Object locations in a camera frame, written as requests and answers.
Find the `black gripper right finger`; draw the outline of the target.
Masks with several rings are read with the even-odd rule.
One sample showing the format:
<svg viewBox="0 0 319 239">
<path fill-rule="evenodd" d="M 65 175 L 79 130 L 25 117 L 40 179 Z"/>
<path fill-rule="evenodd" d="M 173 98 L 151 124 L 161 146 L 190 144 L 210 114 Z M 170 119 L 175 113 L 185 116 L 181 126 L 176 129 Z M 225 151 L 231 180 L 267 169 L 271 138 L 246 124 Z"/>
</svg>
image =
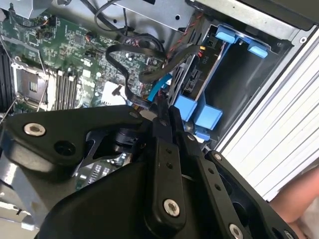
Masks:
<svg viewBox="0 0 319 239">
<path fill-rule="evenodd" d="M 217 151 L 203 154 L 169 107 L 180 152 L 186 224 L 183 239 L 296 239 L 297 234 Z"/>
</svg>

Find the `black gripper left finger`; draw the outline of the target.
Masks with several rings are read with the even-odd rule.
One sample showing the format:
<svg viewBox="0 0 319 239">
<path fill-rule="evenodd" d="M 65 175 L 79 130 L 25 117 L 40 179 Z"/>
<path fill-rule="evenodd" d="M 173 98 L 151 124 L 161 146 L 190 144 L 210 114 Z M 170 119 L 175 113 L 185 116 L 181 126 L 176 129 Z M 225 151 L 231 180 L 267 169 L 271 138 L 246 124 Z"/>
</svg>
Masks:
<svg viewBox="0 0 319 239">
<path fill-rule="evenodd" d="M 135 162 L 180 165 L 169 107 L 153 120 L 129 106 L 18 114 L 3 125 L 3 180 L 39 228 L 64 198 Z"/>
</svg>

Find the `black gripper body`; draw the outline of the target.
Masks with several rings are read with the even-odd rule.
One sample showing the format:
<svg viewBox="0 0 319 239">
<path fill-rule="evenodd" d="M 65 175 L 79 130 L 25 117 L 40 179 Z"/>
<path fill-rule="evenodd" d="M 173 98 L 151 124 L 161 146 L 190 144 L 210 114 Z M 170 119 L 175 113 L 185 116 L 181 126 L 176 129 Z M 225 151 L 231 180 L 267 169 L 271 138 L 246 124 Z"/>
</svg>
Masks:
<svg viewBox="0 0 319 239">
<path fill-rule="evenodd" d="M 217 239 L 195 181 L 172 161 L 135 162 L 57 203 L 40 239 Z"/>
</svg>

